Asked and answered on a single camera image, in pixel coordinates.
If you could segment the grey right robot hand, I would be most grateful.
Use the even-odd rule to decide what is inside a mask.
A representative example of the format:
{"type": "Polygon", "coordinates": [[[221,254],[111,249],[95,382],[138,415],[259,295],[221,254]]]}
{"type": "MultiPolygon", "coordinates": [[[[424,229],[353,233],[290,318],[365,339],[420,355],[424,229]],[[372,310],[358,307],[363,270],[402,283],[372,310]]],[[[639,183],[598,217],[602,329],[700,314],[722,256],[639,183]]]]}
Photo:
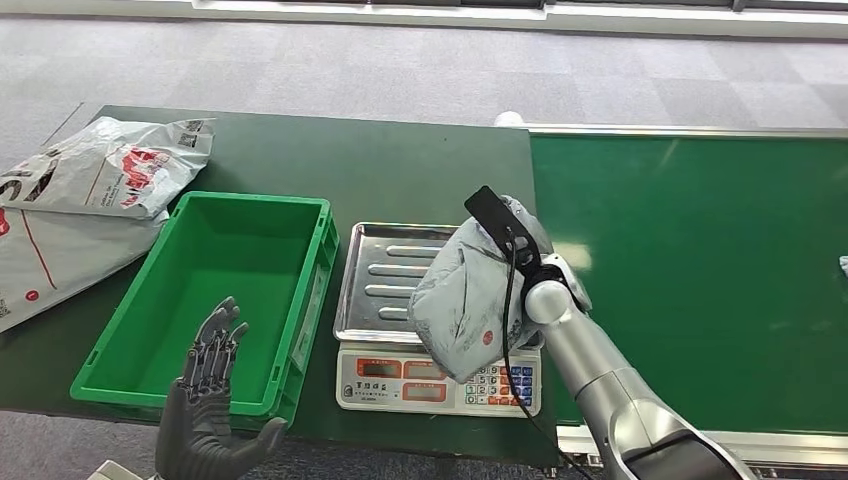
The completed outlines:
{"type": "Polygon", "coordinates": [[[537,259],[539,261],[553,254],[554,248],[552,242],[541,222],[519,200],[509,195],[504,195],[502,201],[527,231],[526,234],[514,231],[515,247],[519,251],[527,250],[528,241],[532,238],[538,250],[537,259]]]}

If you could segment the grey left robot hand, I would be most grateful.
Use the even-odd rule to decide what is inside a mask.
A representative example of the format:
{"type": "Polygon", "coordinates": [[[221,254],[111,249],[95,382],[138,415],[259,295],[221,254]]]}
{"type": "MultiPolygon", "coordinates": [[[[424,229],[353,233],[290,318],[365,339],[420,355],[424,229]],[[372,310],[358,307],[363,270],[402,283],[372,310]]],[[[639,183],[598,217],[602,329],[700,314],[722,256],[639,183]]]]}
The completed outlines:
{"type": "Polygon", "coordinates": [[[231,429],[231,376],[242,337],[231,296],[201,323],[187,350],[180,375],[170,384],[155,449],[157,479],[239,479],[269,457],[288,430],[280,417],[258,435],[234,440],[231,429]]]}

